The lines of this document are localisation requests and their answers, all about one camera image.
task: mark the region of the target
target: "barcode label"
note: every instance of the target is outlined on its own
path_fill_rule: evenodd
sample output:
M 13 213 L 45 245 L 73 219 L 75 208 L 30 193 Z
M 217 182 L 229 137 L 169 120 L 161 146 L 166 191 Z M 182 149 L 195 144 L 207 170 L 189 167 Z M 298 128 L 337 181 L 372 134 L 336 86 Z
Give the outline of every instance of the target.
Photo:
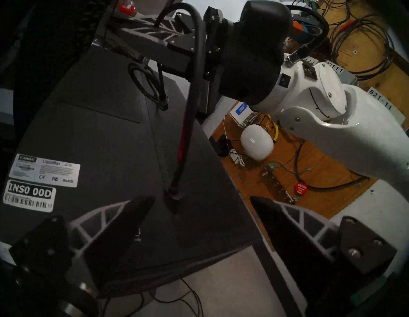
M 54 207 L 55 193 L 56 189 L 53 187 L 9 180 L 4 191 L 3 202 L 15 207 L 51 212 Z
M 28 198 L 21 198 L 21 197 L 17 197 L 17 196 L 13 196 L 13 195 L 7 195 L 5 196 L 5 199 L 9 202 L 15 202 L 16 204 L 21 204 L 21 205 L 25 205 L 25 206 L 35 206 L 35 207 L 39 207 L 39 208 L 46 208 L 47 207 L 47 203 L 46 202 L 41 202 L 41 201 L 35 201 L 35 200 L 31 200 Z

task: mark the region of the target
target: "wire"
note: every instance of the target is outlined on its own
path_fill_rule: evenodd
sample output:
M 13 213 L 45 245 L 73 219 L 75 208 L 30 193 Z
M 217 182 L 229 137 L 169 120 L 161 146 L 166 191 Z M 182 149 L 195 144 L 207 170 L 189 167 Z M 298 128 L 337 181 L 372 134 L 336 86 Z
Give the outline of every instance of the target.
M 196 108 L 200 103 L 200 91 L 203 81 L 203 72 L 205 69 L 205 41 L 206 32 L 205 24 L 201 18 L 200 13 L 188 3 L 180 2 L 174 3 L 169 6 L 165 6 L 161 13 L 158 15 L 154 27 L 159 27 L 164 17 L 175 10 L 186 10 L 190 13 L 195 27 L 195 49 L 193 52 L 193 75 L 190 78 L 191 84 L 189 88 L 189 95 L 187 97 L 186 108 L 183 118 L 182 135 L 180 138 L 179 153 L 178 153 L 178 166 L 174 172 L 171 185 L 168 193 L 173 197 L 179 192 L 179 181 L 182 176 L 184 166 L 187 159 L 187 153 L 189 150 L 190 140 L 193 131 L 193 124 L 196 116 Z
M 200 310 L 201 310 L 201 312 L 202 312 L 202 316 L 205 317 L 205 315 L 204 315 L 204 313 L 203 313 L 202 301 L 200 300 L 199 295 L 189 286 L 188 283 L 186 283 L 186 281 L 185 281 L 184 279 L 181 279 L 181 280 L 182 280 L 182 282 L 185 283 L 185 285 L 190 289 L 190 291 L 195 295 L 196 301 L 198 301 L 199 304 L 200 304 Z
M 145 304 L 145 297 L 144 297 L 144 294 L 141 293 L 141 303 L 140 303 L 140 305 L 138 306 L 137 309 L 135 309 L 133 312 L 127 314 L 125 317 L 131 317 L 133 314 L 139 312 L 142 309 L 142 307 L 144 306 L 144 304 Z
M 102 310 L 102 317 L 105 317 L 105 312 L 106 312 L 106 308 L 108 307 L 108 304 L 109 304 L 109 302 L 111 301 L 111 297 L 110 298 L 108 298 L 107 300 L 106 300 L 106 302 L 105 302 L 105 304 L 104 304 L 104 306 L 103 306 L 103 310 Z
M 366 177 L 366 176 L 361 176 L 360 178 L 355 179 L 355 180 L 353 180 L 353 181 L 351 181 L 351 182 L 348 182 L 348 183 L 345 183 L 345 184 L 341 184 L 341 185 L 337 185 L 337 186 L 332 186 L 332 187 L 315 187 L 315 186 L 308 185 L 305 181 L 303 181 L 303 180 L 301 179 L 301 177 L 300 177 L 300 175 L 299 175 L 300 173 L 298 172 L 298 166 L 297 166 L 297 165 L 298 165 L 298 157 L 299 157 L 299 155 L 300 155 L 301 148 L 303 147 L 304 142 L 305 142 L 305 140 L 303 140 L 303 141 L 301 142 L 300 146 L 298 147 L 298 150 L 297 150 L 296 153 L 295 153 L 294 172 L 295 172 L 295 177 L 296 177 L 296 179 L 297 179 L 299 182 L 304 183 L 305 185 L 307 185 L 309 189 L 313 189 L 313 190 L 316 190 L 316 191 L 336 190 L 336 189 L 342 189 L 342 188 L 345 188 L 345 187 L 348 187 L 348 186 L 357 184 L 357 183 L 359 183 L 359 182 L 361 182 L 361 181 L 363 181 L 363 180 L 369 179 L 369 178 Z
M 135 76 L 135 71 L 139 71 L 145 75 L 146 81 L 148 82 L 153 94 L 149 93 L 143 85 L 138 81 Z M 159 78 L 156 77 L 155 73 L 153 72 L 152 68 L 148 65 L 143 63 L 130 63 L 128 65 L 128 73 L 131 77 L 132 81 L 135 83 L 136 87 L 140 90 L 140 92 L 148 99 L 152 100 L 159 109 L 167 110 L 168 109 L 168 97 L 164 92 L 163 87 L 163 75 L 162 70 L 159 72 Z
M 115 2 L 115 6 L 114 9 L 112 10 L 111 14 L 109 15 L 108 20 L 110 20 L 112 18 L 112 16 L 114 15 L 115 10 L 117 9 L 117 5 L 118 5 L 119 0 L 117 0 Z M 105 48 L 105 39 L 106 39 L 106 33 L 108 32 L 108 28 L 105 26 L 105 32 L 103 34 L 103 42 L 102 42 L 102 47 Z
M 226 119 L 226 116 L 227 116 L 227 115 L 225 115 L 225 117 L 223 118 L 223 129 L 225 130 L 227 148 L 229 148 L 229 144 L 227 143 L 228 140 L 231 141 L 231 142 L 241 142 L 241 141 L 240 141 L 240 140 L 231 140 L 231 139 L 229 139 L 229 138 L 227 137 L 226 127 L 225 127 L 225 119 Z
M 182 301 L 182 302 L 184 302 L 184 303 L 191 309 L 191 311 L 193 312 L 193 314 L 194 314 L 196 317 L 200 317 L 200 316 L 204 317 L 203 306 L 202 306 L 202 302 L 201 302 L 201 300 L 200 300 L 199 295 L 189 286 L 188 283 L 185 282 L 184 279 L 181 279 L 181 280 L 182 280 L 182 282 L 189 288 L 189 291 L 188 291 L 186 294 L 182 295 L 181 297 L 179 297 L 179 298 L 177 298 L 177 299 L 174 299 L 174 300 L 172 300 L 172 301 L 163 301 L 163 300 L 161 300 L 161 299 L 156 298 L 156 297 L 155 297 L 154 295 L 152 295 L 150 292 L 149 292 L 149 295 L 152 296 L 152 298 L 153 298 L 155 301 L 157 301 L 158 303 L 162 303 L 162 304 L 171 304 L 171 303 L 175 303 L 175 302 L 177 302 L 177 301 Z M 187 301 L 185 301 L 185 300 L 183 299 L 184 297 L 186 297 L 186 296 L 187 296 L 188 294 L 190 294 L 190 293 L 192 293 L 193 296 L 195 297 L 196 304 L 197 304 L 197 306 L 198 306 L 198 313 L 197 313 L 197 314 L 196 314 L 195 310 L 193 309 L 193 307 L 192 307 Z
M 337 63 L 337 57 L 339 55 L 339 50 L 341 48 L 342 43 L 346 40 L 346 38 L 355 30 L 362 29 L 365 31 L 370 31 L 373 34 L 380 37 L 384 42 L 385 53 L 384 58 L 382 61 L 367 70 L 362 71 L 351 71 L 350 73 L 355 74 L 359 81 L 371 79 L 383 72 L 385 72 L 393 62 L 393 52 L 395 50 L 395 45 L 389 33 L 380 25 L 375 23 L 372 20 L 369 20 L 369 17 L 378 16 L 377 14 L 368 14 L 362 18 L 355 17 L 349 8 L 348 1 L 345 3 L 347 16 L 343 21 L 335 23 L 336 27 L 333 29 L 333 32 L 330 36 L 331 45 L 333 47 L 332 56 L 333 61 Z
M 318 47 L 325 40 L 330 29 L 329 29 L 328 22 L 323 18 L 321 14 L 319 14 L 316 11 L 310 8 L 307 8 L 307 7 L 299 7 L 299 6 L 294 6 L 294 5 L 287 5 L 286 7 L 289 10 L 299 10 L 299 11 L 308 13 L 309 15 L 313 16 L 321 24 L 321 27 L 322 27 L 321 34 L 319 34 L 318 36 L 315 36 L 311 42 L 301 45 L 294 53 L 286 57 L 285 59 L 286 63 L 289 61 L 290 64 L 294 64 L 296 61 L 306 58 L 310 54 L 310 52 L 312 52 L 313 49 Z
M 287 163 L 285 163 L 285 164 L 281 163 L 280 161 L 276 161 L 276 160 L 272 160 L 271 162 L 272 162 L 272 163 L 278 163 L 278 164 L 280 164 L 282 167 L 284 167 L 288 172 L 290 172 L 291 174 L 295 174 L 294 171 L 290 170 L 287 166 L 285 166 L 285 164 L 287 164 L 287 163 L 289 163 L 289 162 L 287 162 Z M 300 172 L 300 173 L 298 173 L 298 174 L 303 174 L 303 173 L 312 171 L 312 168 L 313 168 L 315 165 L 317 165 L 317 163 L 314 164 L 313 166 L 311 166 L 310 168 L 306 169 L 305 171 L 302 171 L 302 172 Z

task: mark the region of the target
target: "wooden surface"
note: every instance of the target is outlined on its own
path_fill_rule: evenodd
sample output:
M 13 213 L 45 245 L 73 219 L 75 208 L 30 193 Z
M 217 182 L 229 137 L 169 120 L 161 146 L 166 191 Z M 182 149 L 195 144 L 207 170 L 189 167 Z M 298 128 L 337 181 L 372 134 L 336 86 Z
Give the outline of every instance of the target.
M 363 17 L 367 14 L 374 13 L 373 9 L 362 0 L 352 0 L 350 2 L 350 9 L 352 14 L 356 17 Z M 330 24 L 342 21 L 345 17 L 345 7 L 330 9 L 326 15 L 326 19 Z M 377 22 L 380 22 L 381 24 L 383 23 L 381 19 L 375 19 Z M 378 64 L 383 59 L 383 53 L 383 42 L 380 38 L 373 34 L 355 31 L 341 46 L 338 63 L 347 70 L 360 71 L 369 69 Z M 368 91 L 371 86 L 375 87 L 380 93 L 389 99 L 389 101 L 392 102 L 405 117 L 409 116 L 409 104 L 405 102 L 405 99 L 407 98 L 405 88 L 409 87 L 409 77 L 396 65 L 392 64 L 385 73 L 378 75 L 373 79 L 360 81 L 359 86 L 365 91 Z M 404 126 L 405 128 L 409 126 L 408 120 L 406 120 Z M 243 129 L 238 127 L 229 115 L 226 116 L 225 127 L 229 139 L 240 139 Z M 223 133 L 223 124 L 220 123 L 213 136 L 217 140 Z M 269 133 L 273 136 L 274 130 L 269 129 Z M 255 162 L 251 158 L 245 158 L 245 167 L 241 167 L 239 164 L 234 164 L 229 156 L 222 159 L 223 166 L 227 170 L 237 189 L 240 191 L 243 200 L 249 207 L 256 222 L 269 242 L 268 235 L 255 213 L 249 198 L 252 195 L 257 195 L 275 199 L 260 179 L 262 173 L 261 170 L 273 160 L 278 160 L 282 163 L 288 162 L 294 157 L 296 148 L 298 148 L 301 141 L 300 139 L 287 134 L 282 129 L 280 129 L 279 133 L 280 135 L 277 143 L 274 145 L 273 152 L 263 162 Z M 240 142 L 233 142 L 233 145 L 239 153 L 243 153 L 243 148 Z M 274 165 L 278 166 L 278 168 L 274 169 L 274 175 L 282 183 L 288 193 L 295 197 L 294 185 L 297 183 L 297 180 L 294 174 L 285 170 L 283 167 L 279 167 L 279 164 L 277 163 L 274 163 Z M 293 171 L 294 159 L 292 159 L 286 166 Z M 303 178 L 308 184 L 317 187 L 336 186 L 358 178 L 358 176 L 350 172 L 343 165 L 322 154 L 309 142 L 306 142 L 302 148 L 298 167 L 300 172 L 312 167 L 311 171 L 301 174 L 301 178 Z M 364 180 L 357 185 L 335 191 L 318 192 L 309 190 L 308 193 L 296 203 L 296 205 L 309 208 L 326 218 L 331 218 L 363 194 L 375 181 L 375 179 Z
M 229 139 L 240 139 L 243 129 L 234 122 L 230 115 L 226 116 L 225 127 Z M 216 128 L 213 137 L 218 140 L 222 134 L 224 134 L 223 122 L 221 122 Z M 273 137 L 274 129 L 269 129 L 269 134 Z M 244 159 L 245 166 L 242 167 L 239 164 L 234 164 L 230 156 L 222 158 L 224 168 L 239 190 L 244 202 L 270 244 L 270 239 L 268 238 L 262 222 L 253 209 L 249 198 L 250 196 L 255 195 L 279 200 L 277 197 L 271 195 L 264 182 L 260 179 L 263 167 L 272 161 L 278 160 L 282 163 L 286 163 L 292 159 L 286 166 L 288 169 L 292 171 L 294 170 L 293 157 L 301 139 L 287 134 L 282 129 L 279 129 L 279 134 L 273 152 L 262 162 L 256 162 L 253 159 L 246 157 Z M 238 153 L 244 153 L 240 142 L 233 142 L 232 144 Z M 272 163 L 277 167 L 273 171 L 274 175 L 282 183 L 287 192 L 292 197 L 296 197 L 294 185 L 298 182 L 294 174 L 285 170 L 283 167 L 279 167 L 280 165 L 276 162 Z M 358 178 L 358 176 L 351 173 L 343 165 L 322 154 L 310 142 L 305 142 L 300 153 L 298 170 L 302 172 L 311 167 L 312 170 L 302 173 L 301 177 L 312 186 L 336 186 Z M 357 185 L 330 192 L 309 190 L 308 193 L 296 203 L 296 205 L 309 208 L 320 215 L 331 218 L 363 194 L 375 181 L 375 179 L 364 180 Z
M 376 13 L 376 11 L 364 0 L 352 0 L 349 4 L 351 13 L 357 18 L 361 18 L 368 14 Z M 325 19 L 329 24 L 343 21 L 346 18 L 345 6 L 340 8 L 330 8 Z M 378 23 L 387 29 L 387 25 L 380 17 L 370 17 L 370 20 Z M 330 26 L 332 33 L 335 26 Z M 373 33 L 356 30 L 342 44 L 339 50 L 337 63 L 349 71 L 361 71 L 370 69 L 377 65 L 384 58 L 384 43 L 383 40 Z M 366 80 L 360 81 L 359 87 L 368 91 L 370 87 L 374 87 L 383 94 L 396 108 L 406 117 L 409 117 L 409 103 L 407 102 L 406 89 L 409 87 L 409 76 L 407 76 L 398 66 L 392 66 L 384 73 Z M 409 127 L 409 120 L 406 119 L 404 128 Z

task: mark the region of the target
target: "bolt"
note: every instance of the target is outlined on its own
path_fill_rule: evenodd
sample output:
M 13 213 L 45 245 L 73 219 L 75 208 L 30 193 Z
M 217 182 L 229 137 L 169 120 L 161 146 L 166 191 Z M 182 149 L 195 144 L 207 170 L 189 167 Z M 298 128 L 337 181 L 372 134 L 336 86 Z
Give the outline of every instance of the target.
M 359 259 L 362 255 L 361 252 L 355 248 L 350 248 L 348 250 L 348 253 L 351 257 L 356 258 L 356 259 Z
M 383 245 L 383 241 L 381 239 L 374 239 L 373 243 L 376 244 L 378 247 Z

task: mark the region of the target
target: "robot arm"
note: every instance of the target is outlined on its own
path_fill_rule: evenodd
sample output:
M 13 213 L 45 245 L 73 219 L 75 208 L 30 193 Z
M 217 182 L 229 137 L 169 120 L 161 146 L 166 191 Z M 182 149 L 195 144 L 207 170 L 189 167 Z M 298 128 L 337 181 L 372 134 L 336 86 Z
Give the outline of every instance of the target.
M 254 108 L 348 169 L 385 180 L 408 200 L 409 138 L 390 112 L 361 88 L 342 85 L 325 63 L 300 61 L 281 70 L 274 89 Z
M 324 63 L 301 60 L 326 37 L 328 23 L 303 8 L 321 23 L 322 33 L 284 56 L 282 43 L 295 8 L 300 9 L 248 1 L 235 23 L 208 8 L 203 81 L 210 82 L 209 100 L 221 94 L 268 113 L 288 132 L 356 173 L 387 181 L 409 200 L 409 138 L 392 115 L 360 88 L 342 85 Z M 143 56 L 162 63 L 164 71 L 191 79 L 194 28 L 189 18 L 178 13 L 154 27 L 156 18 L 142 17 L 110 27 Z M 177 22 L 179 28 L 167 27 Z

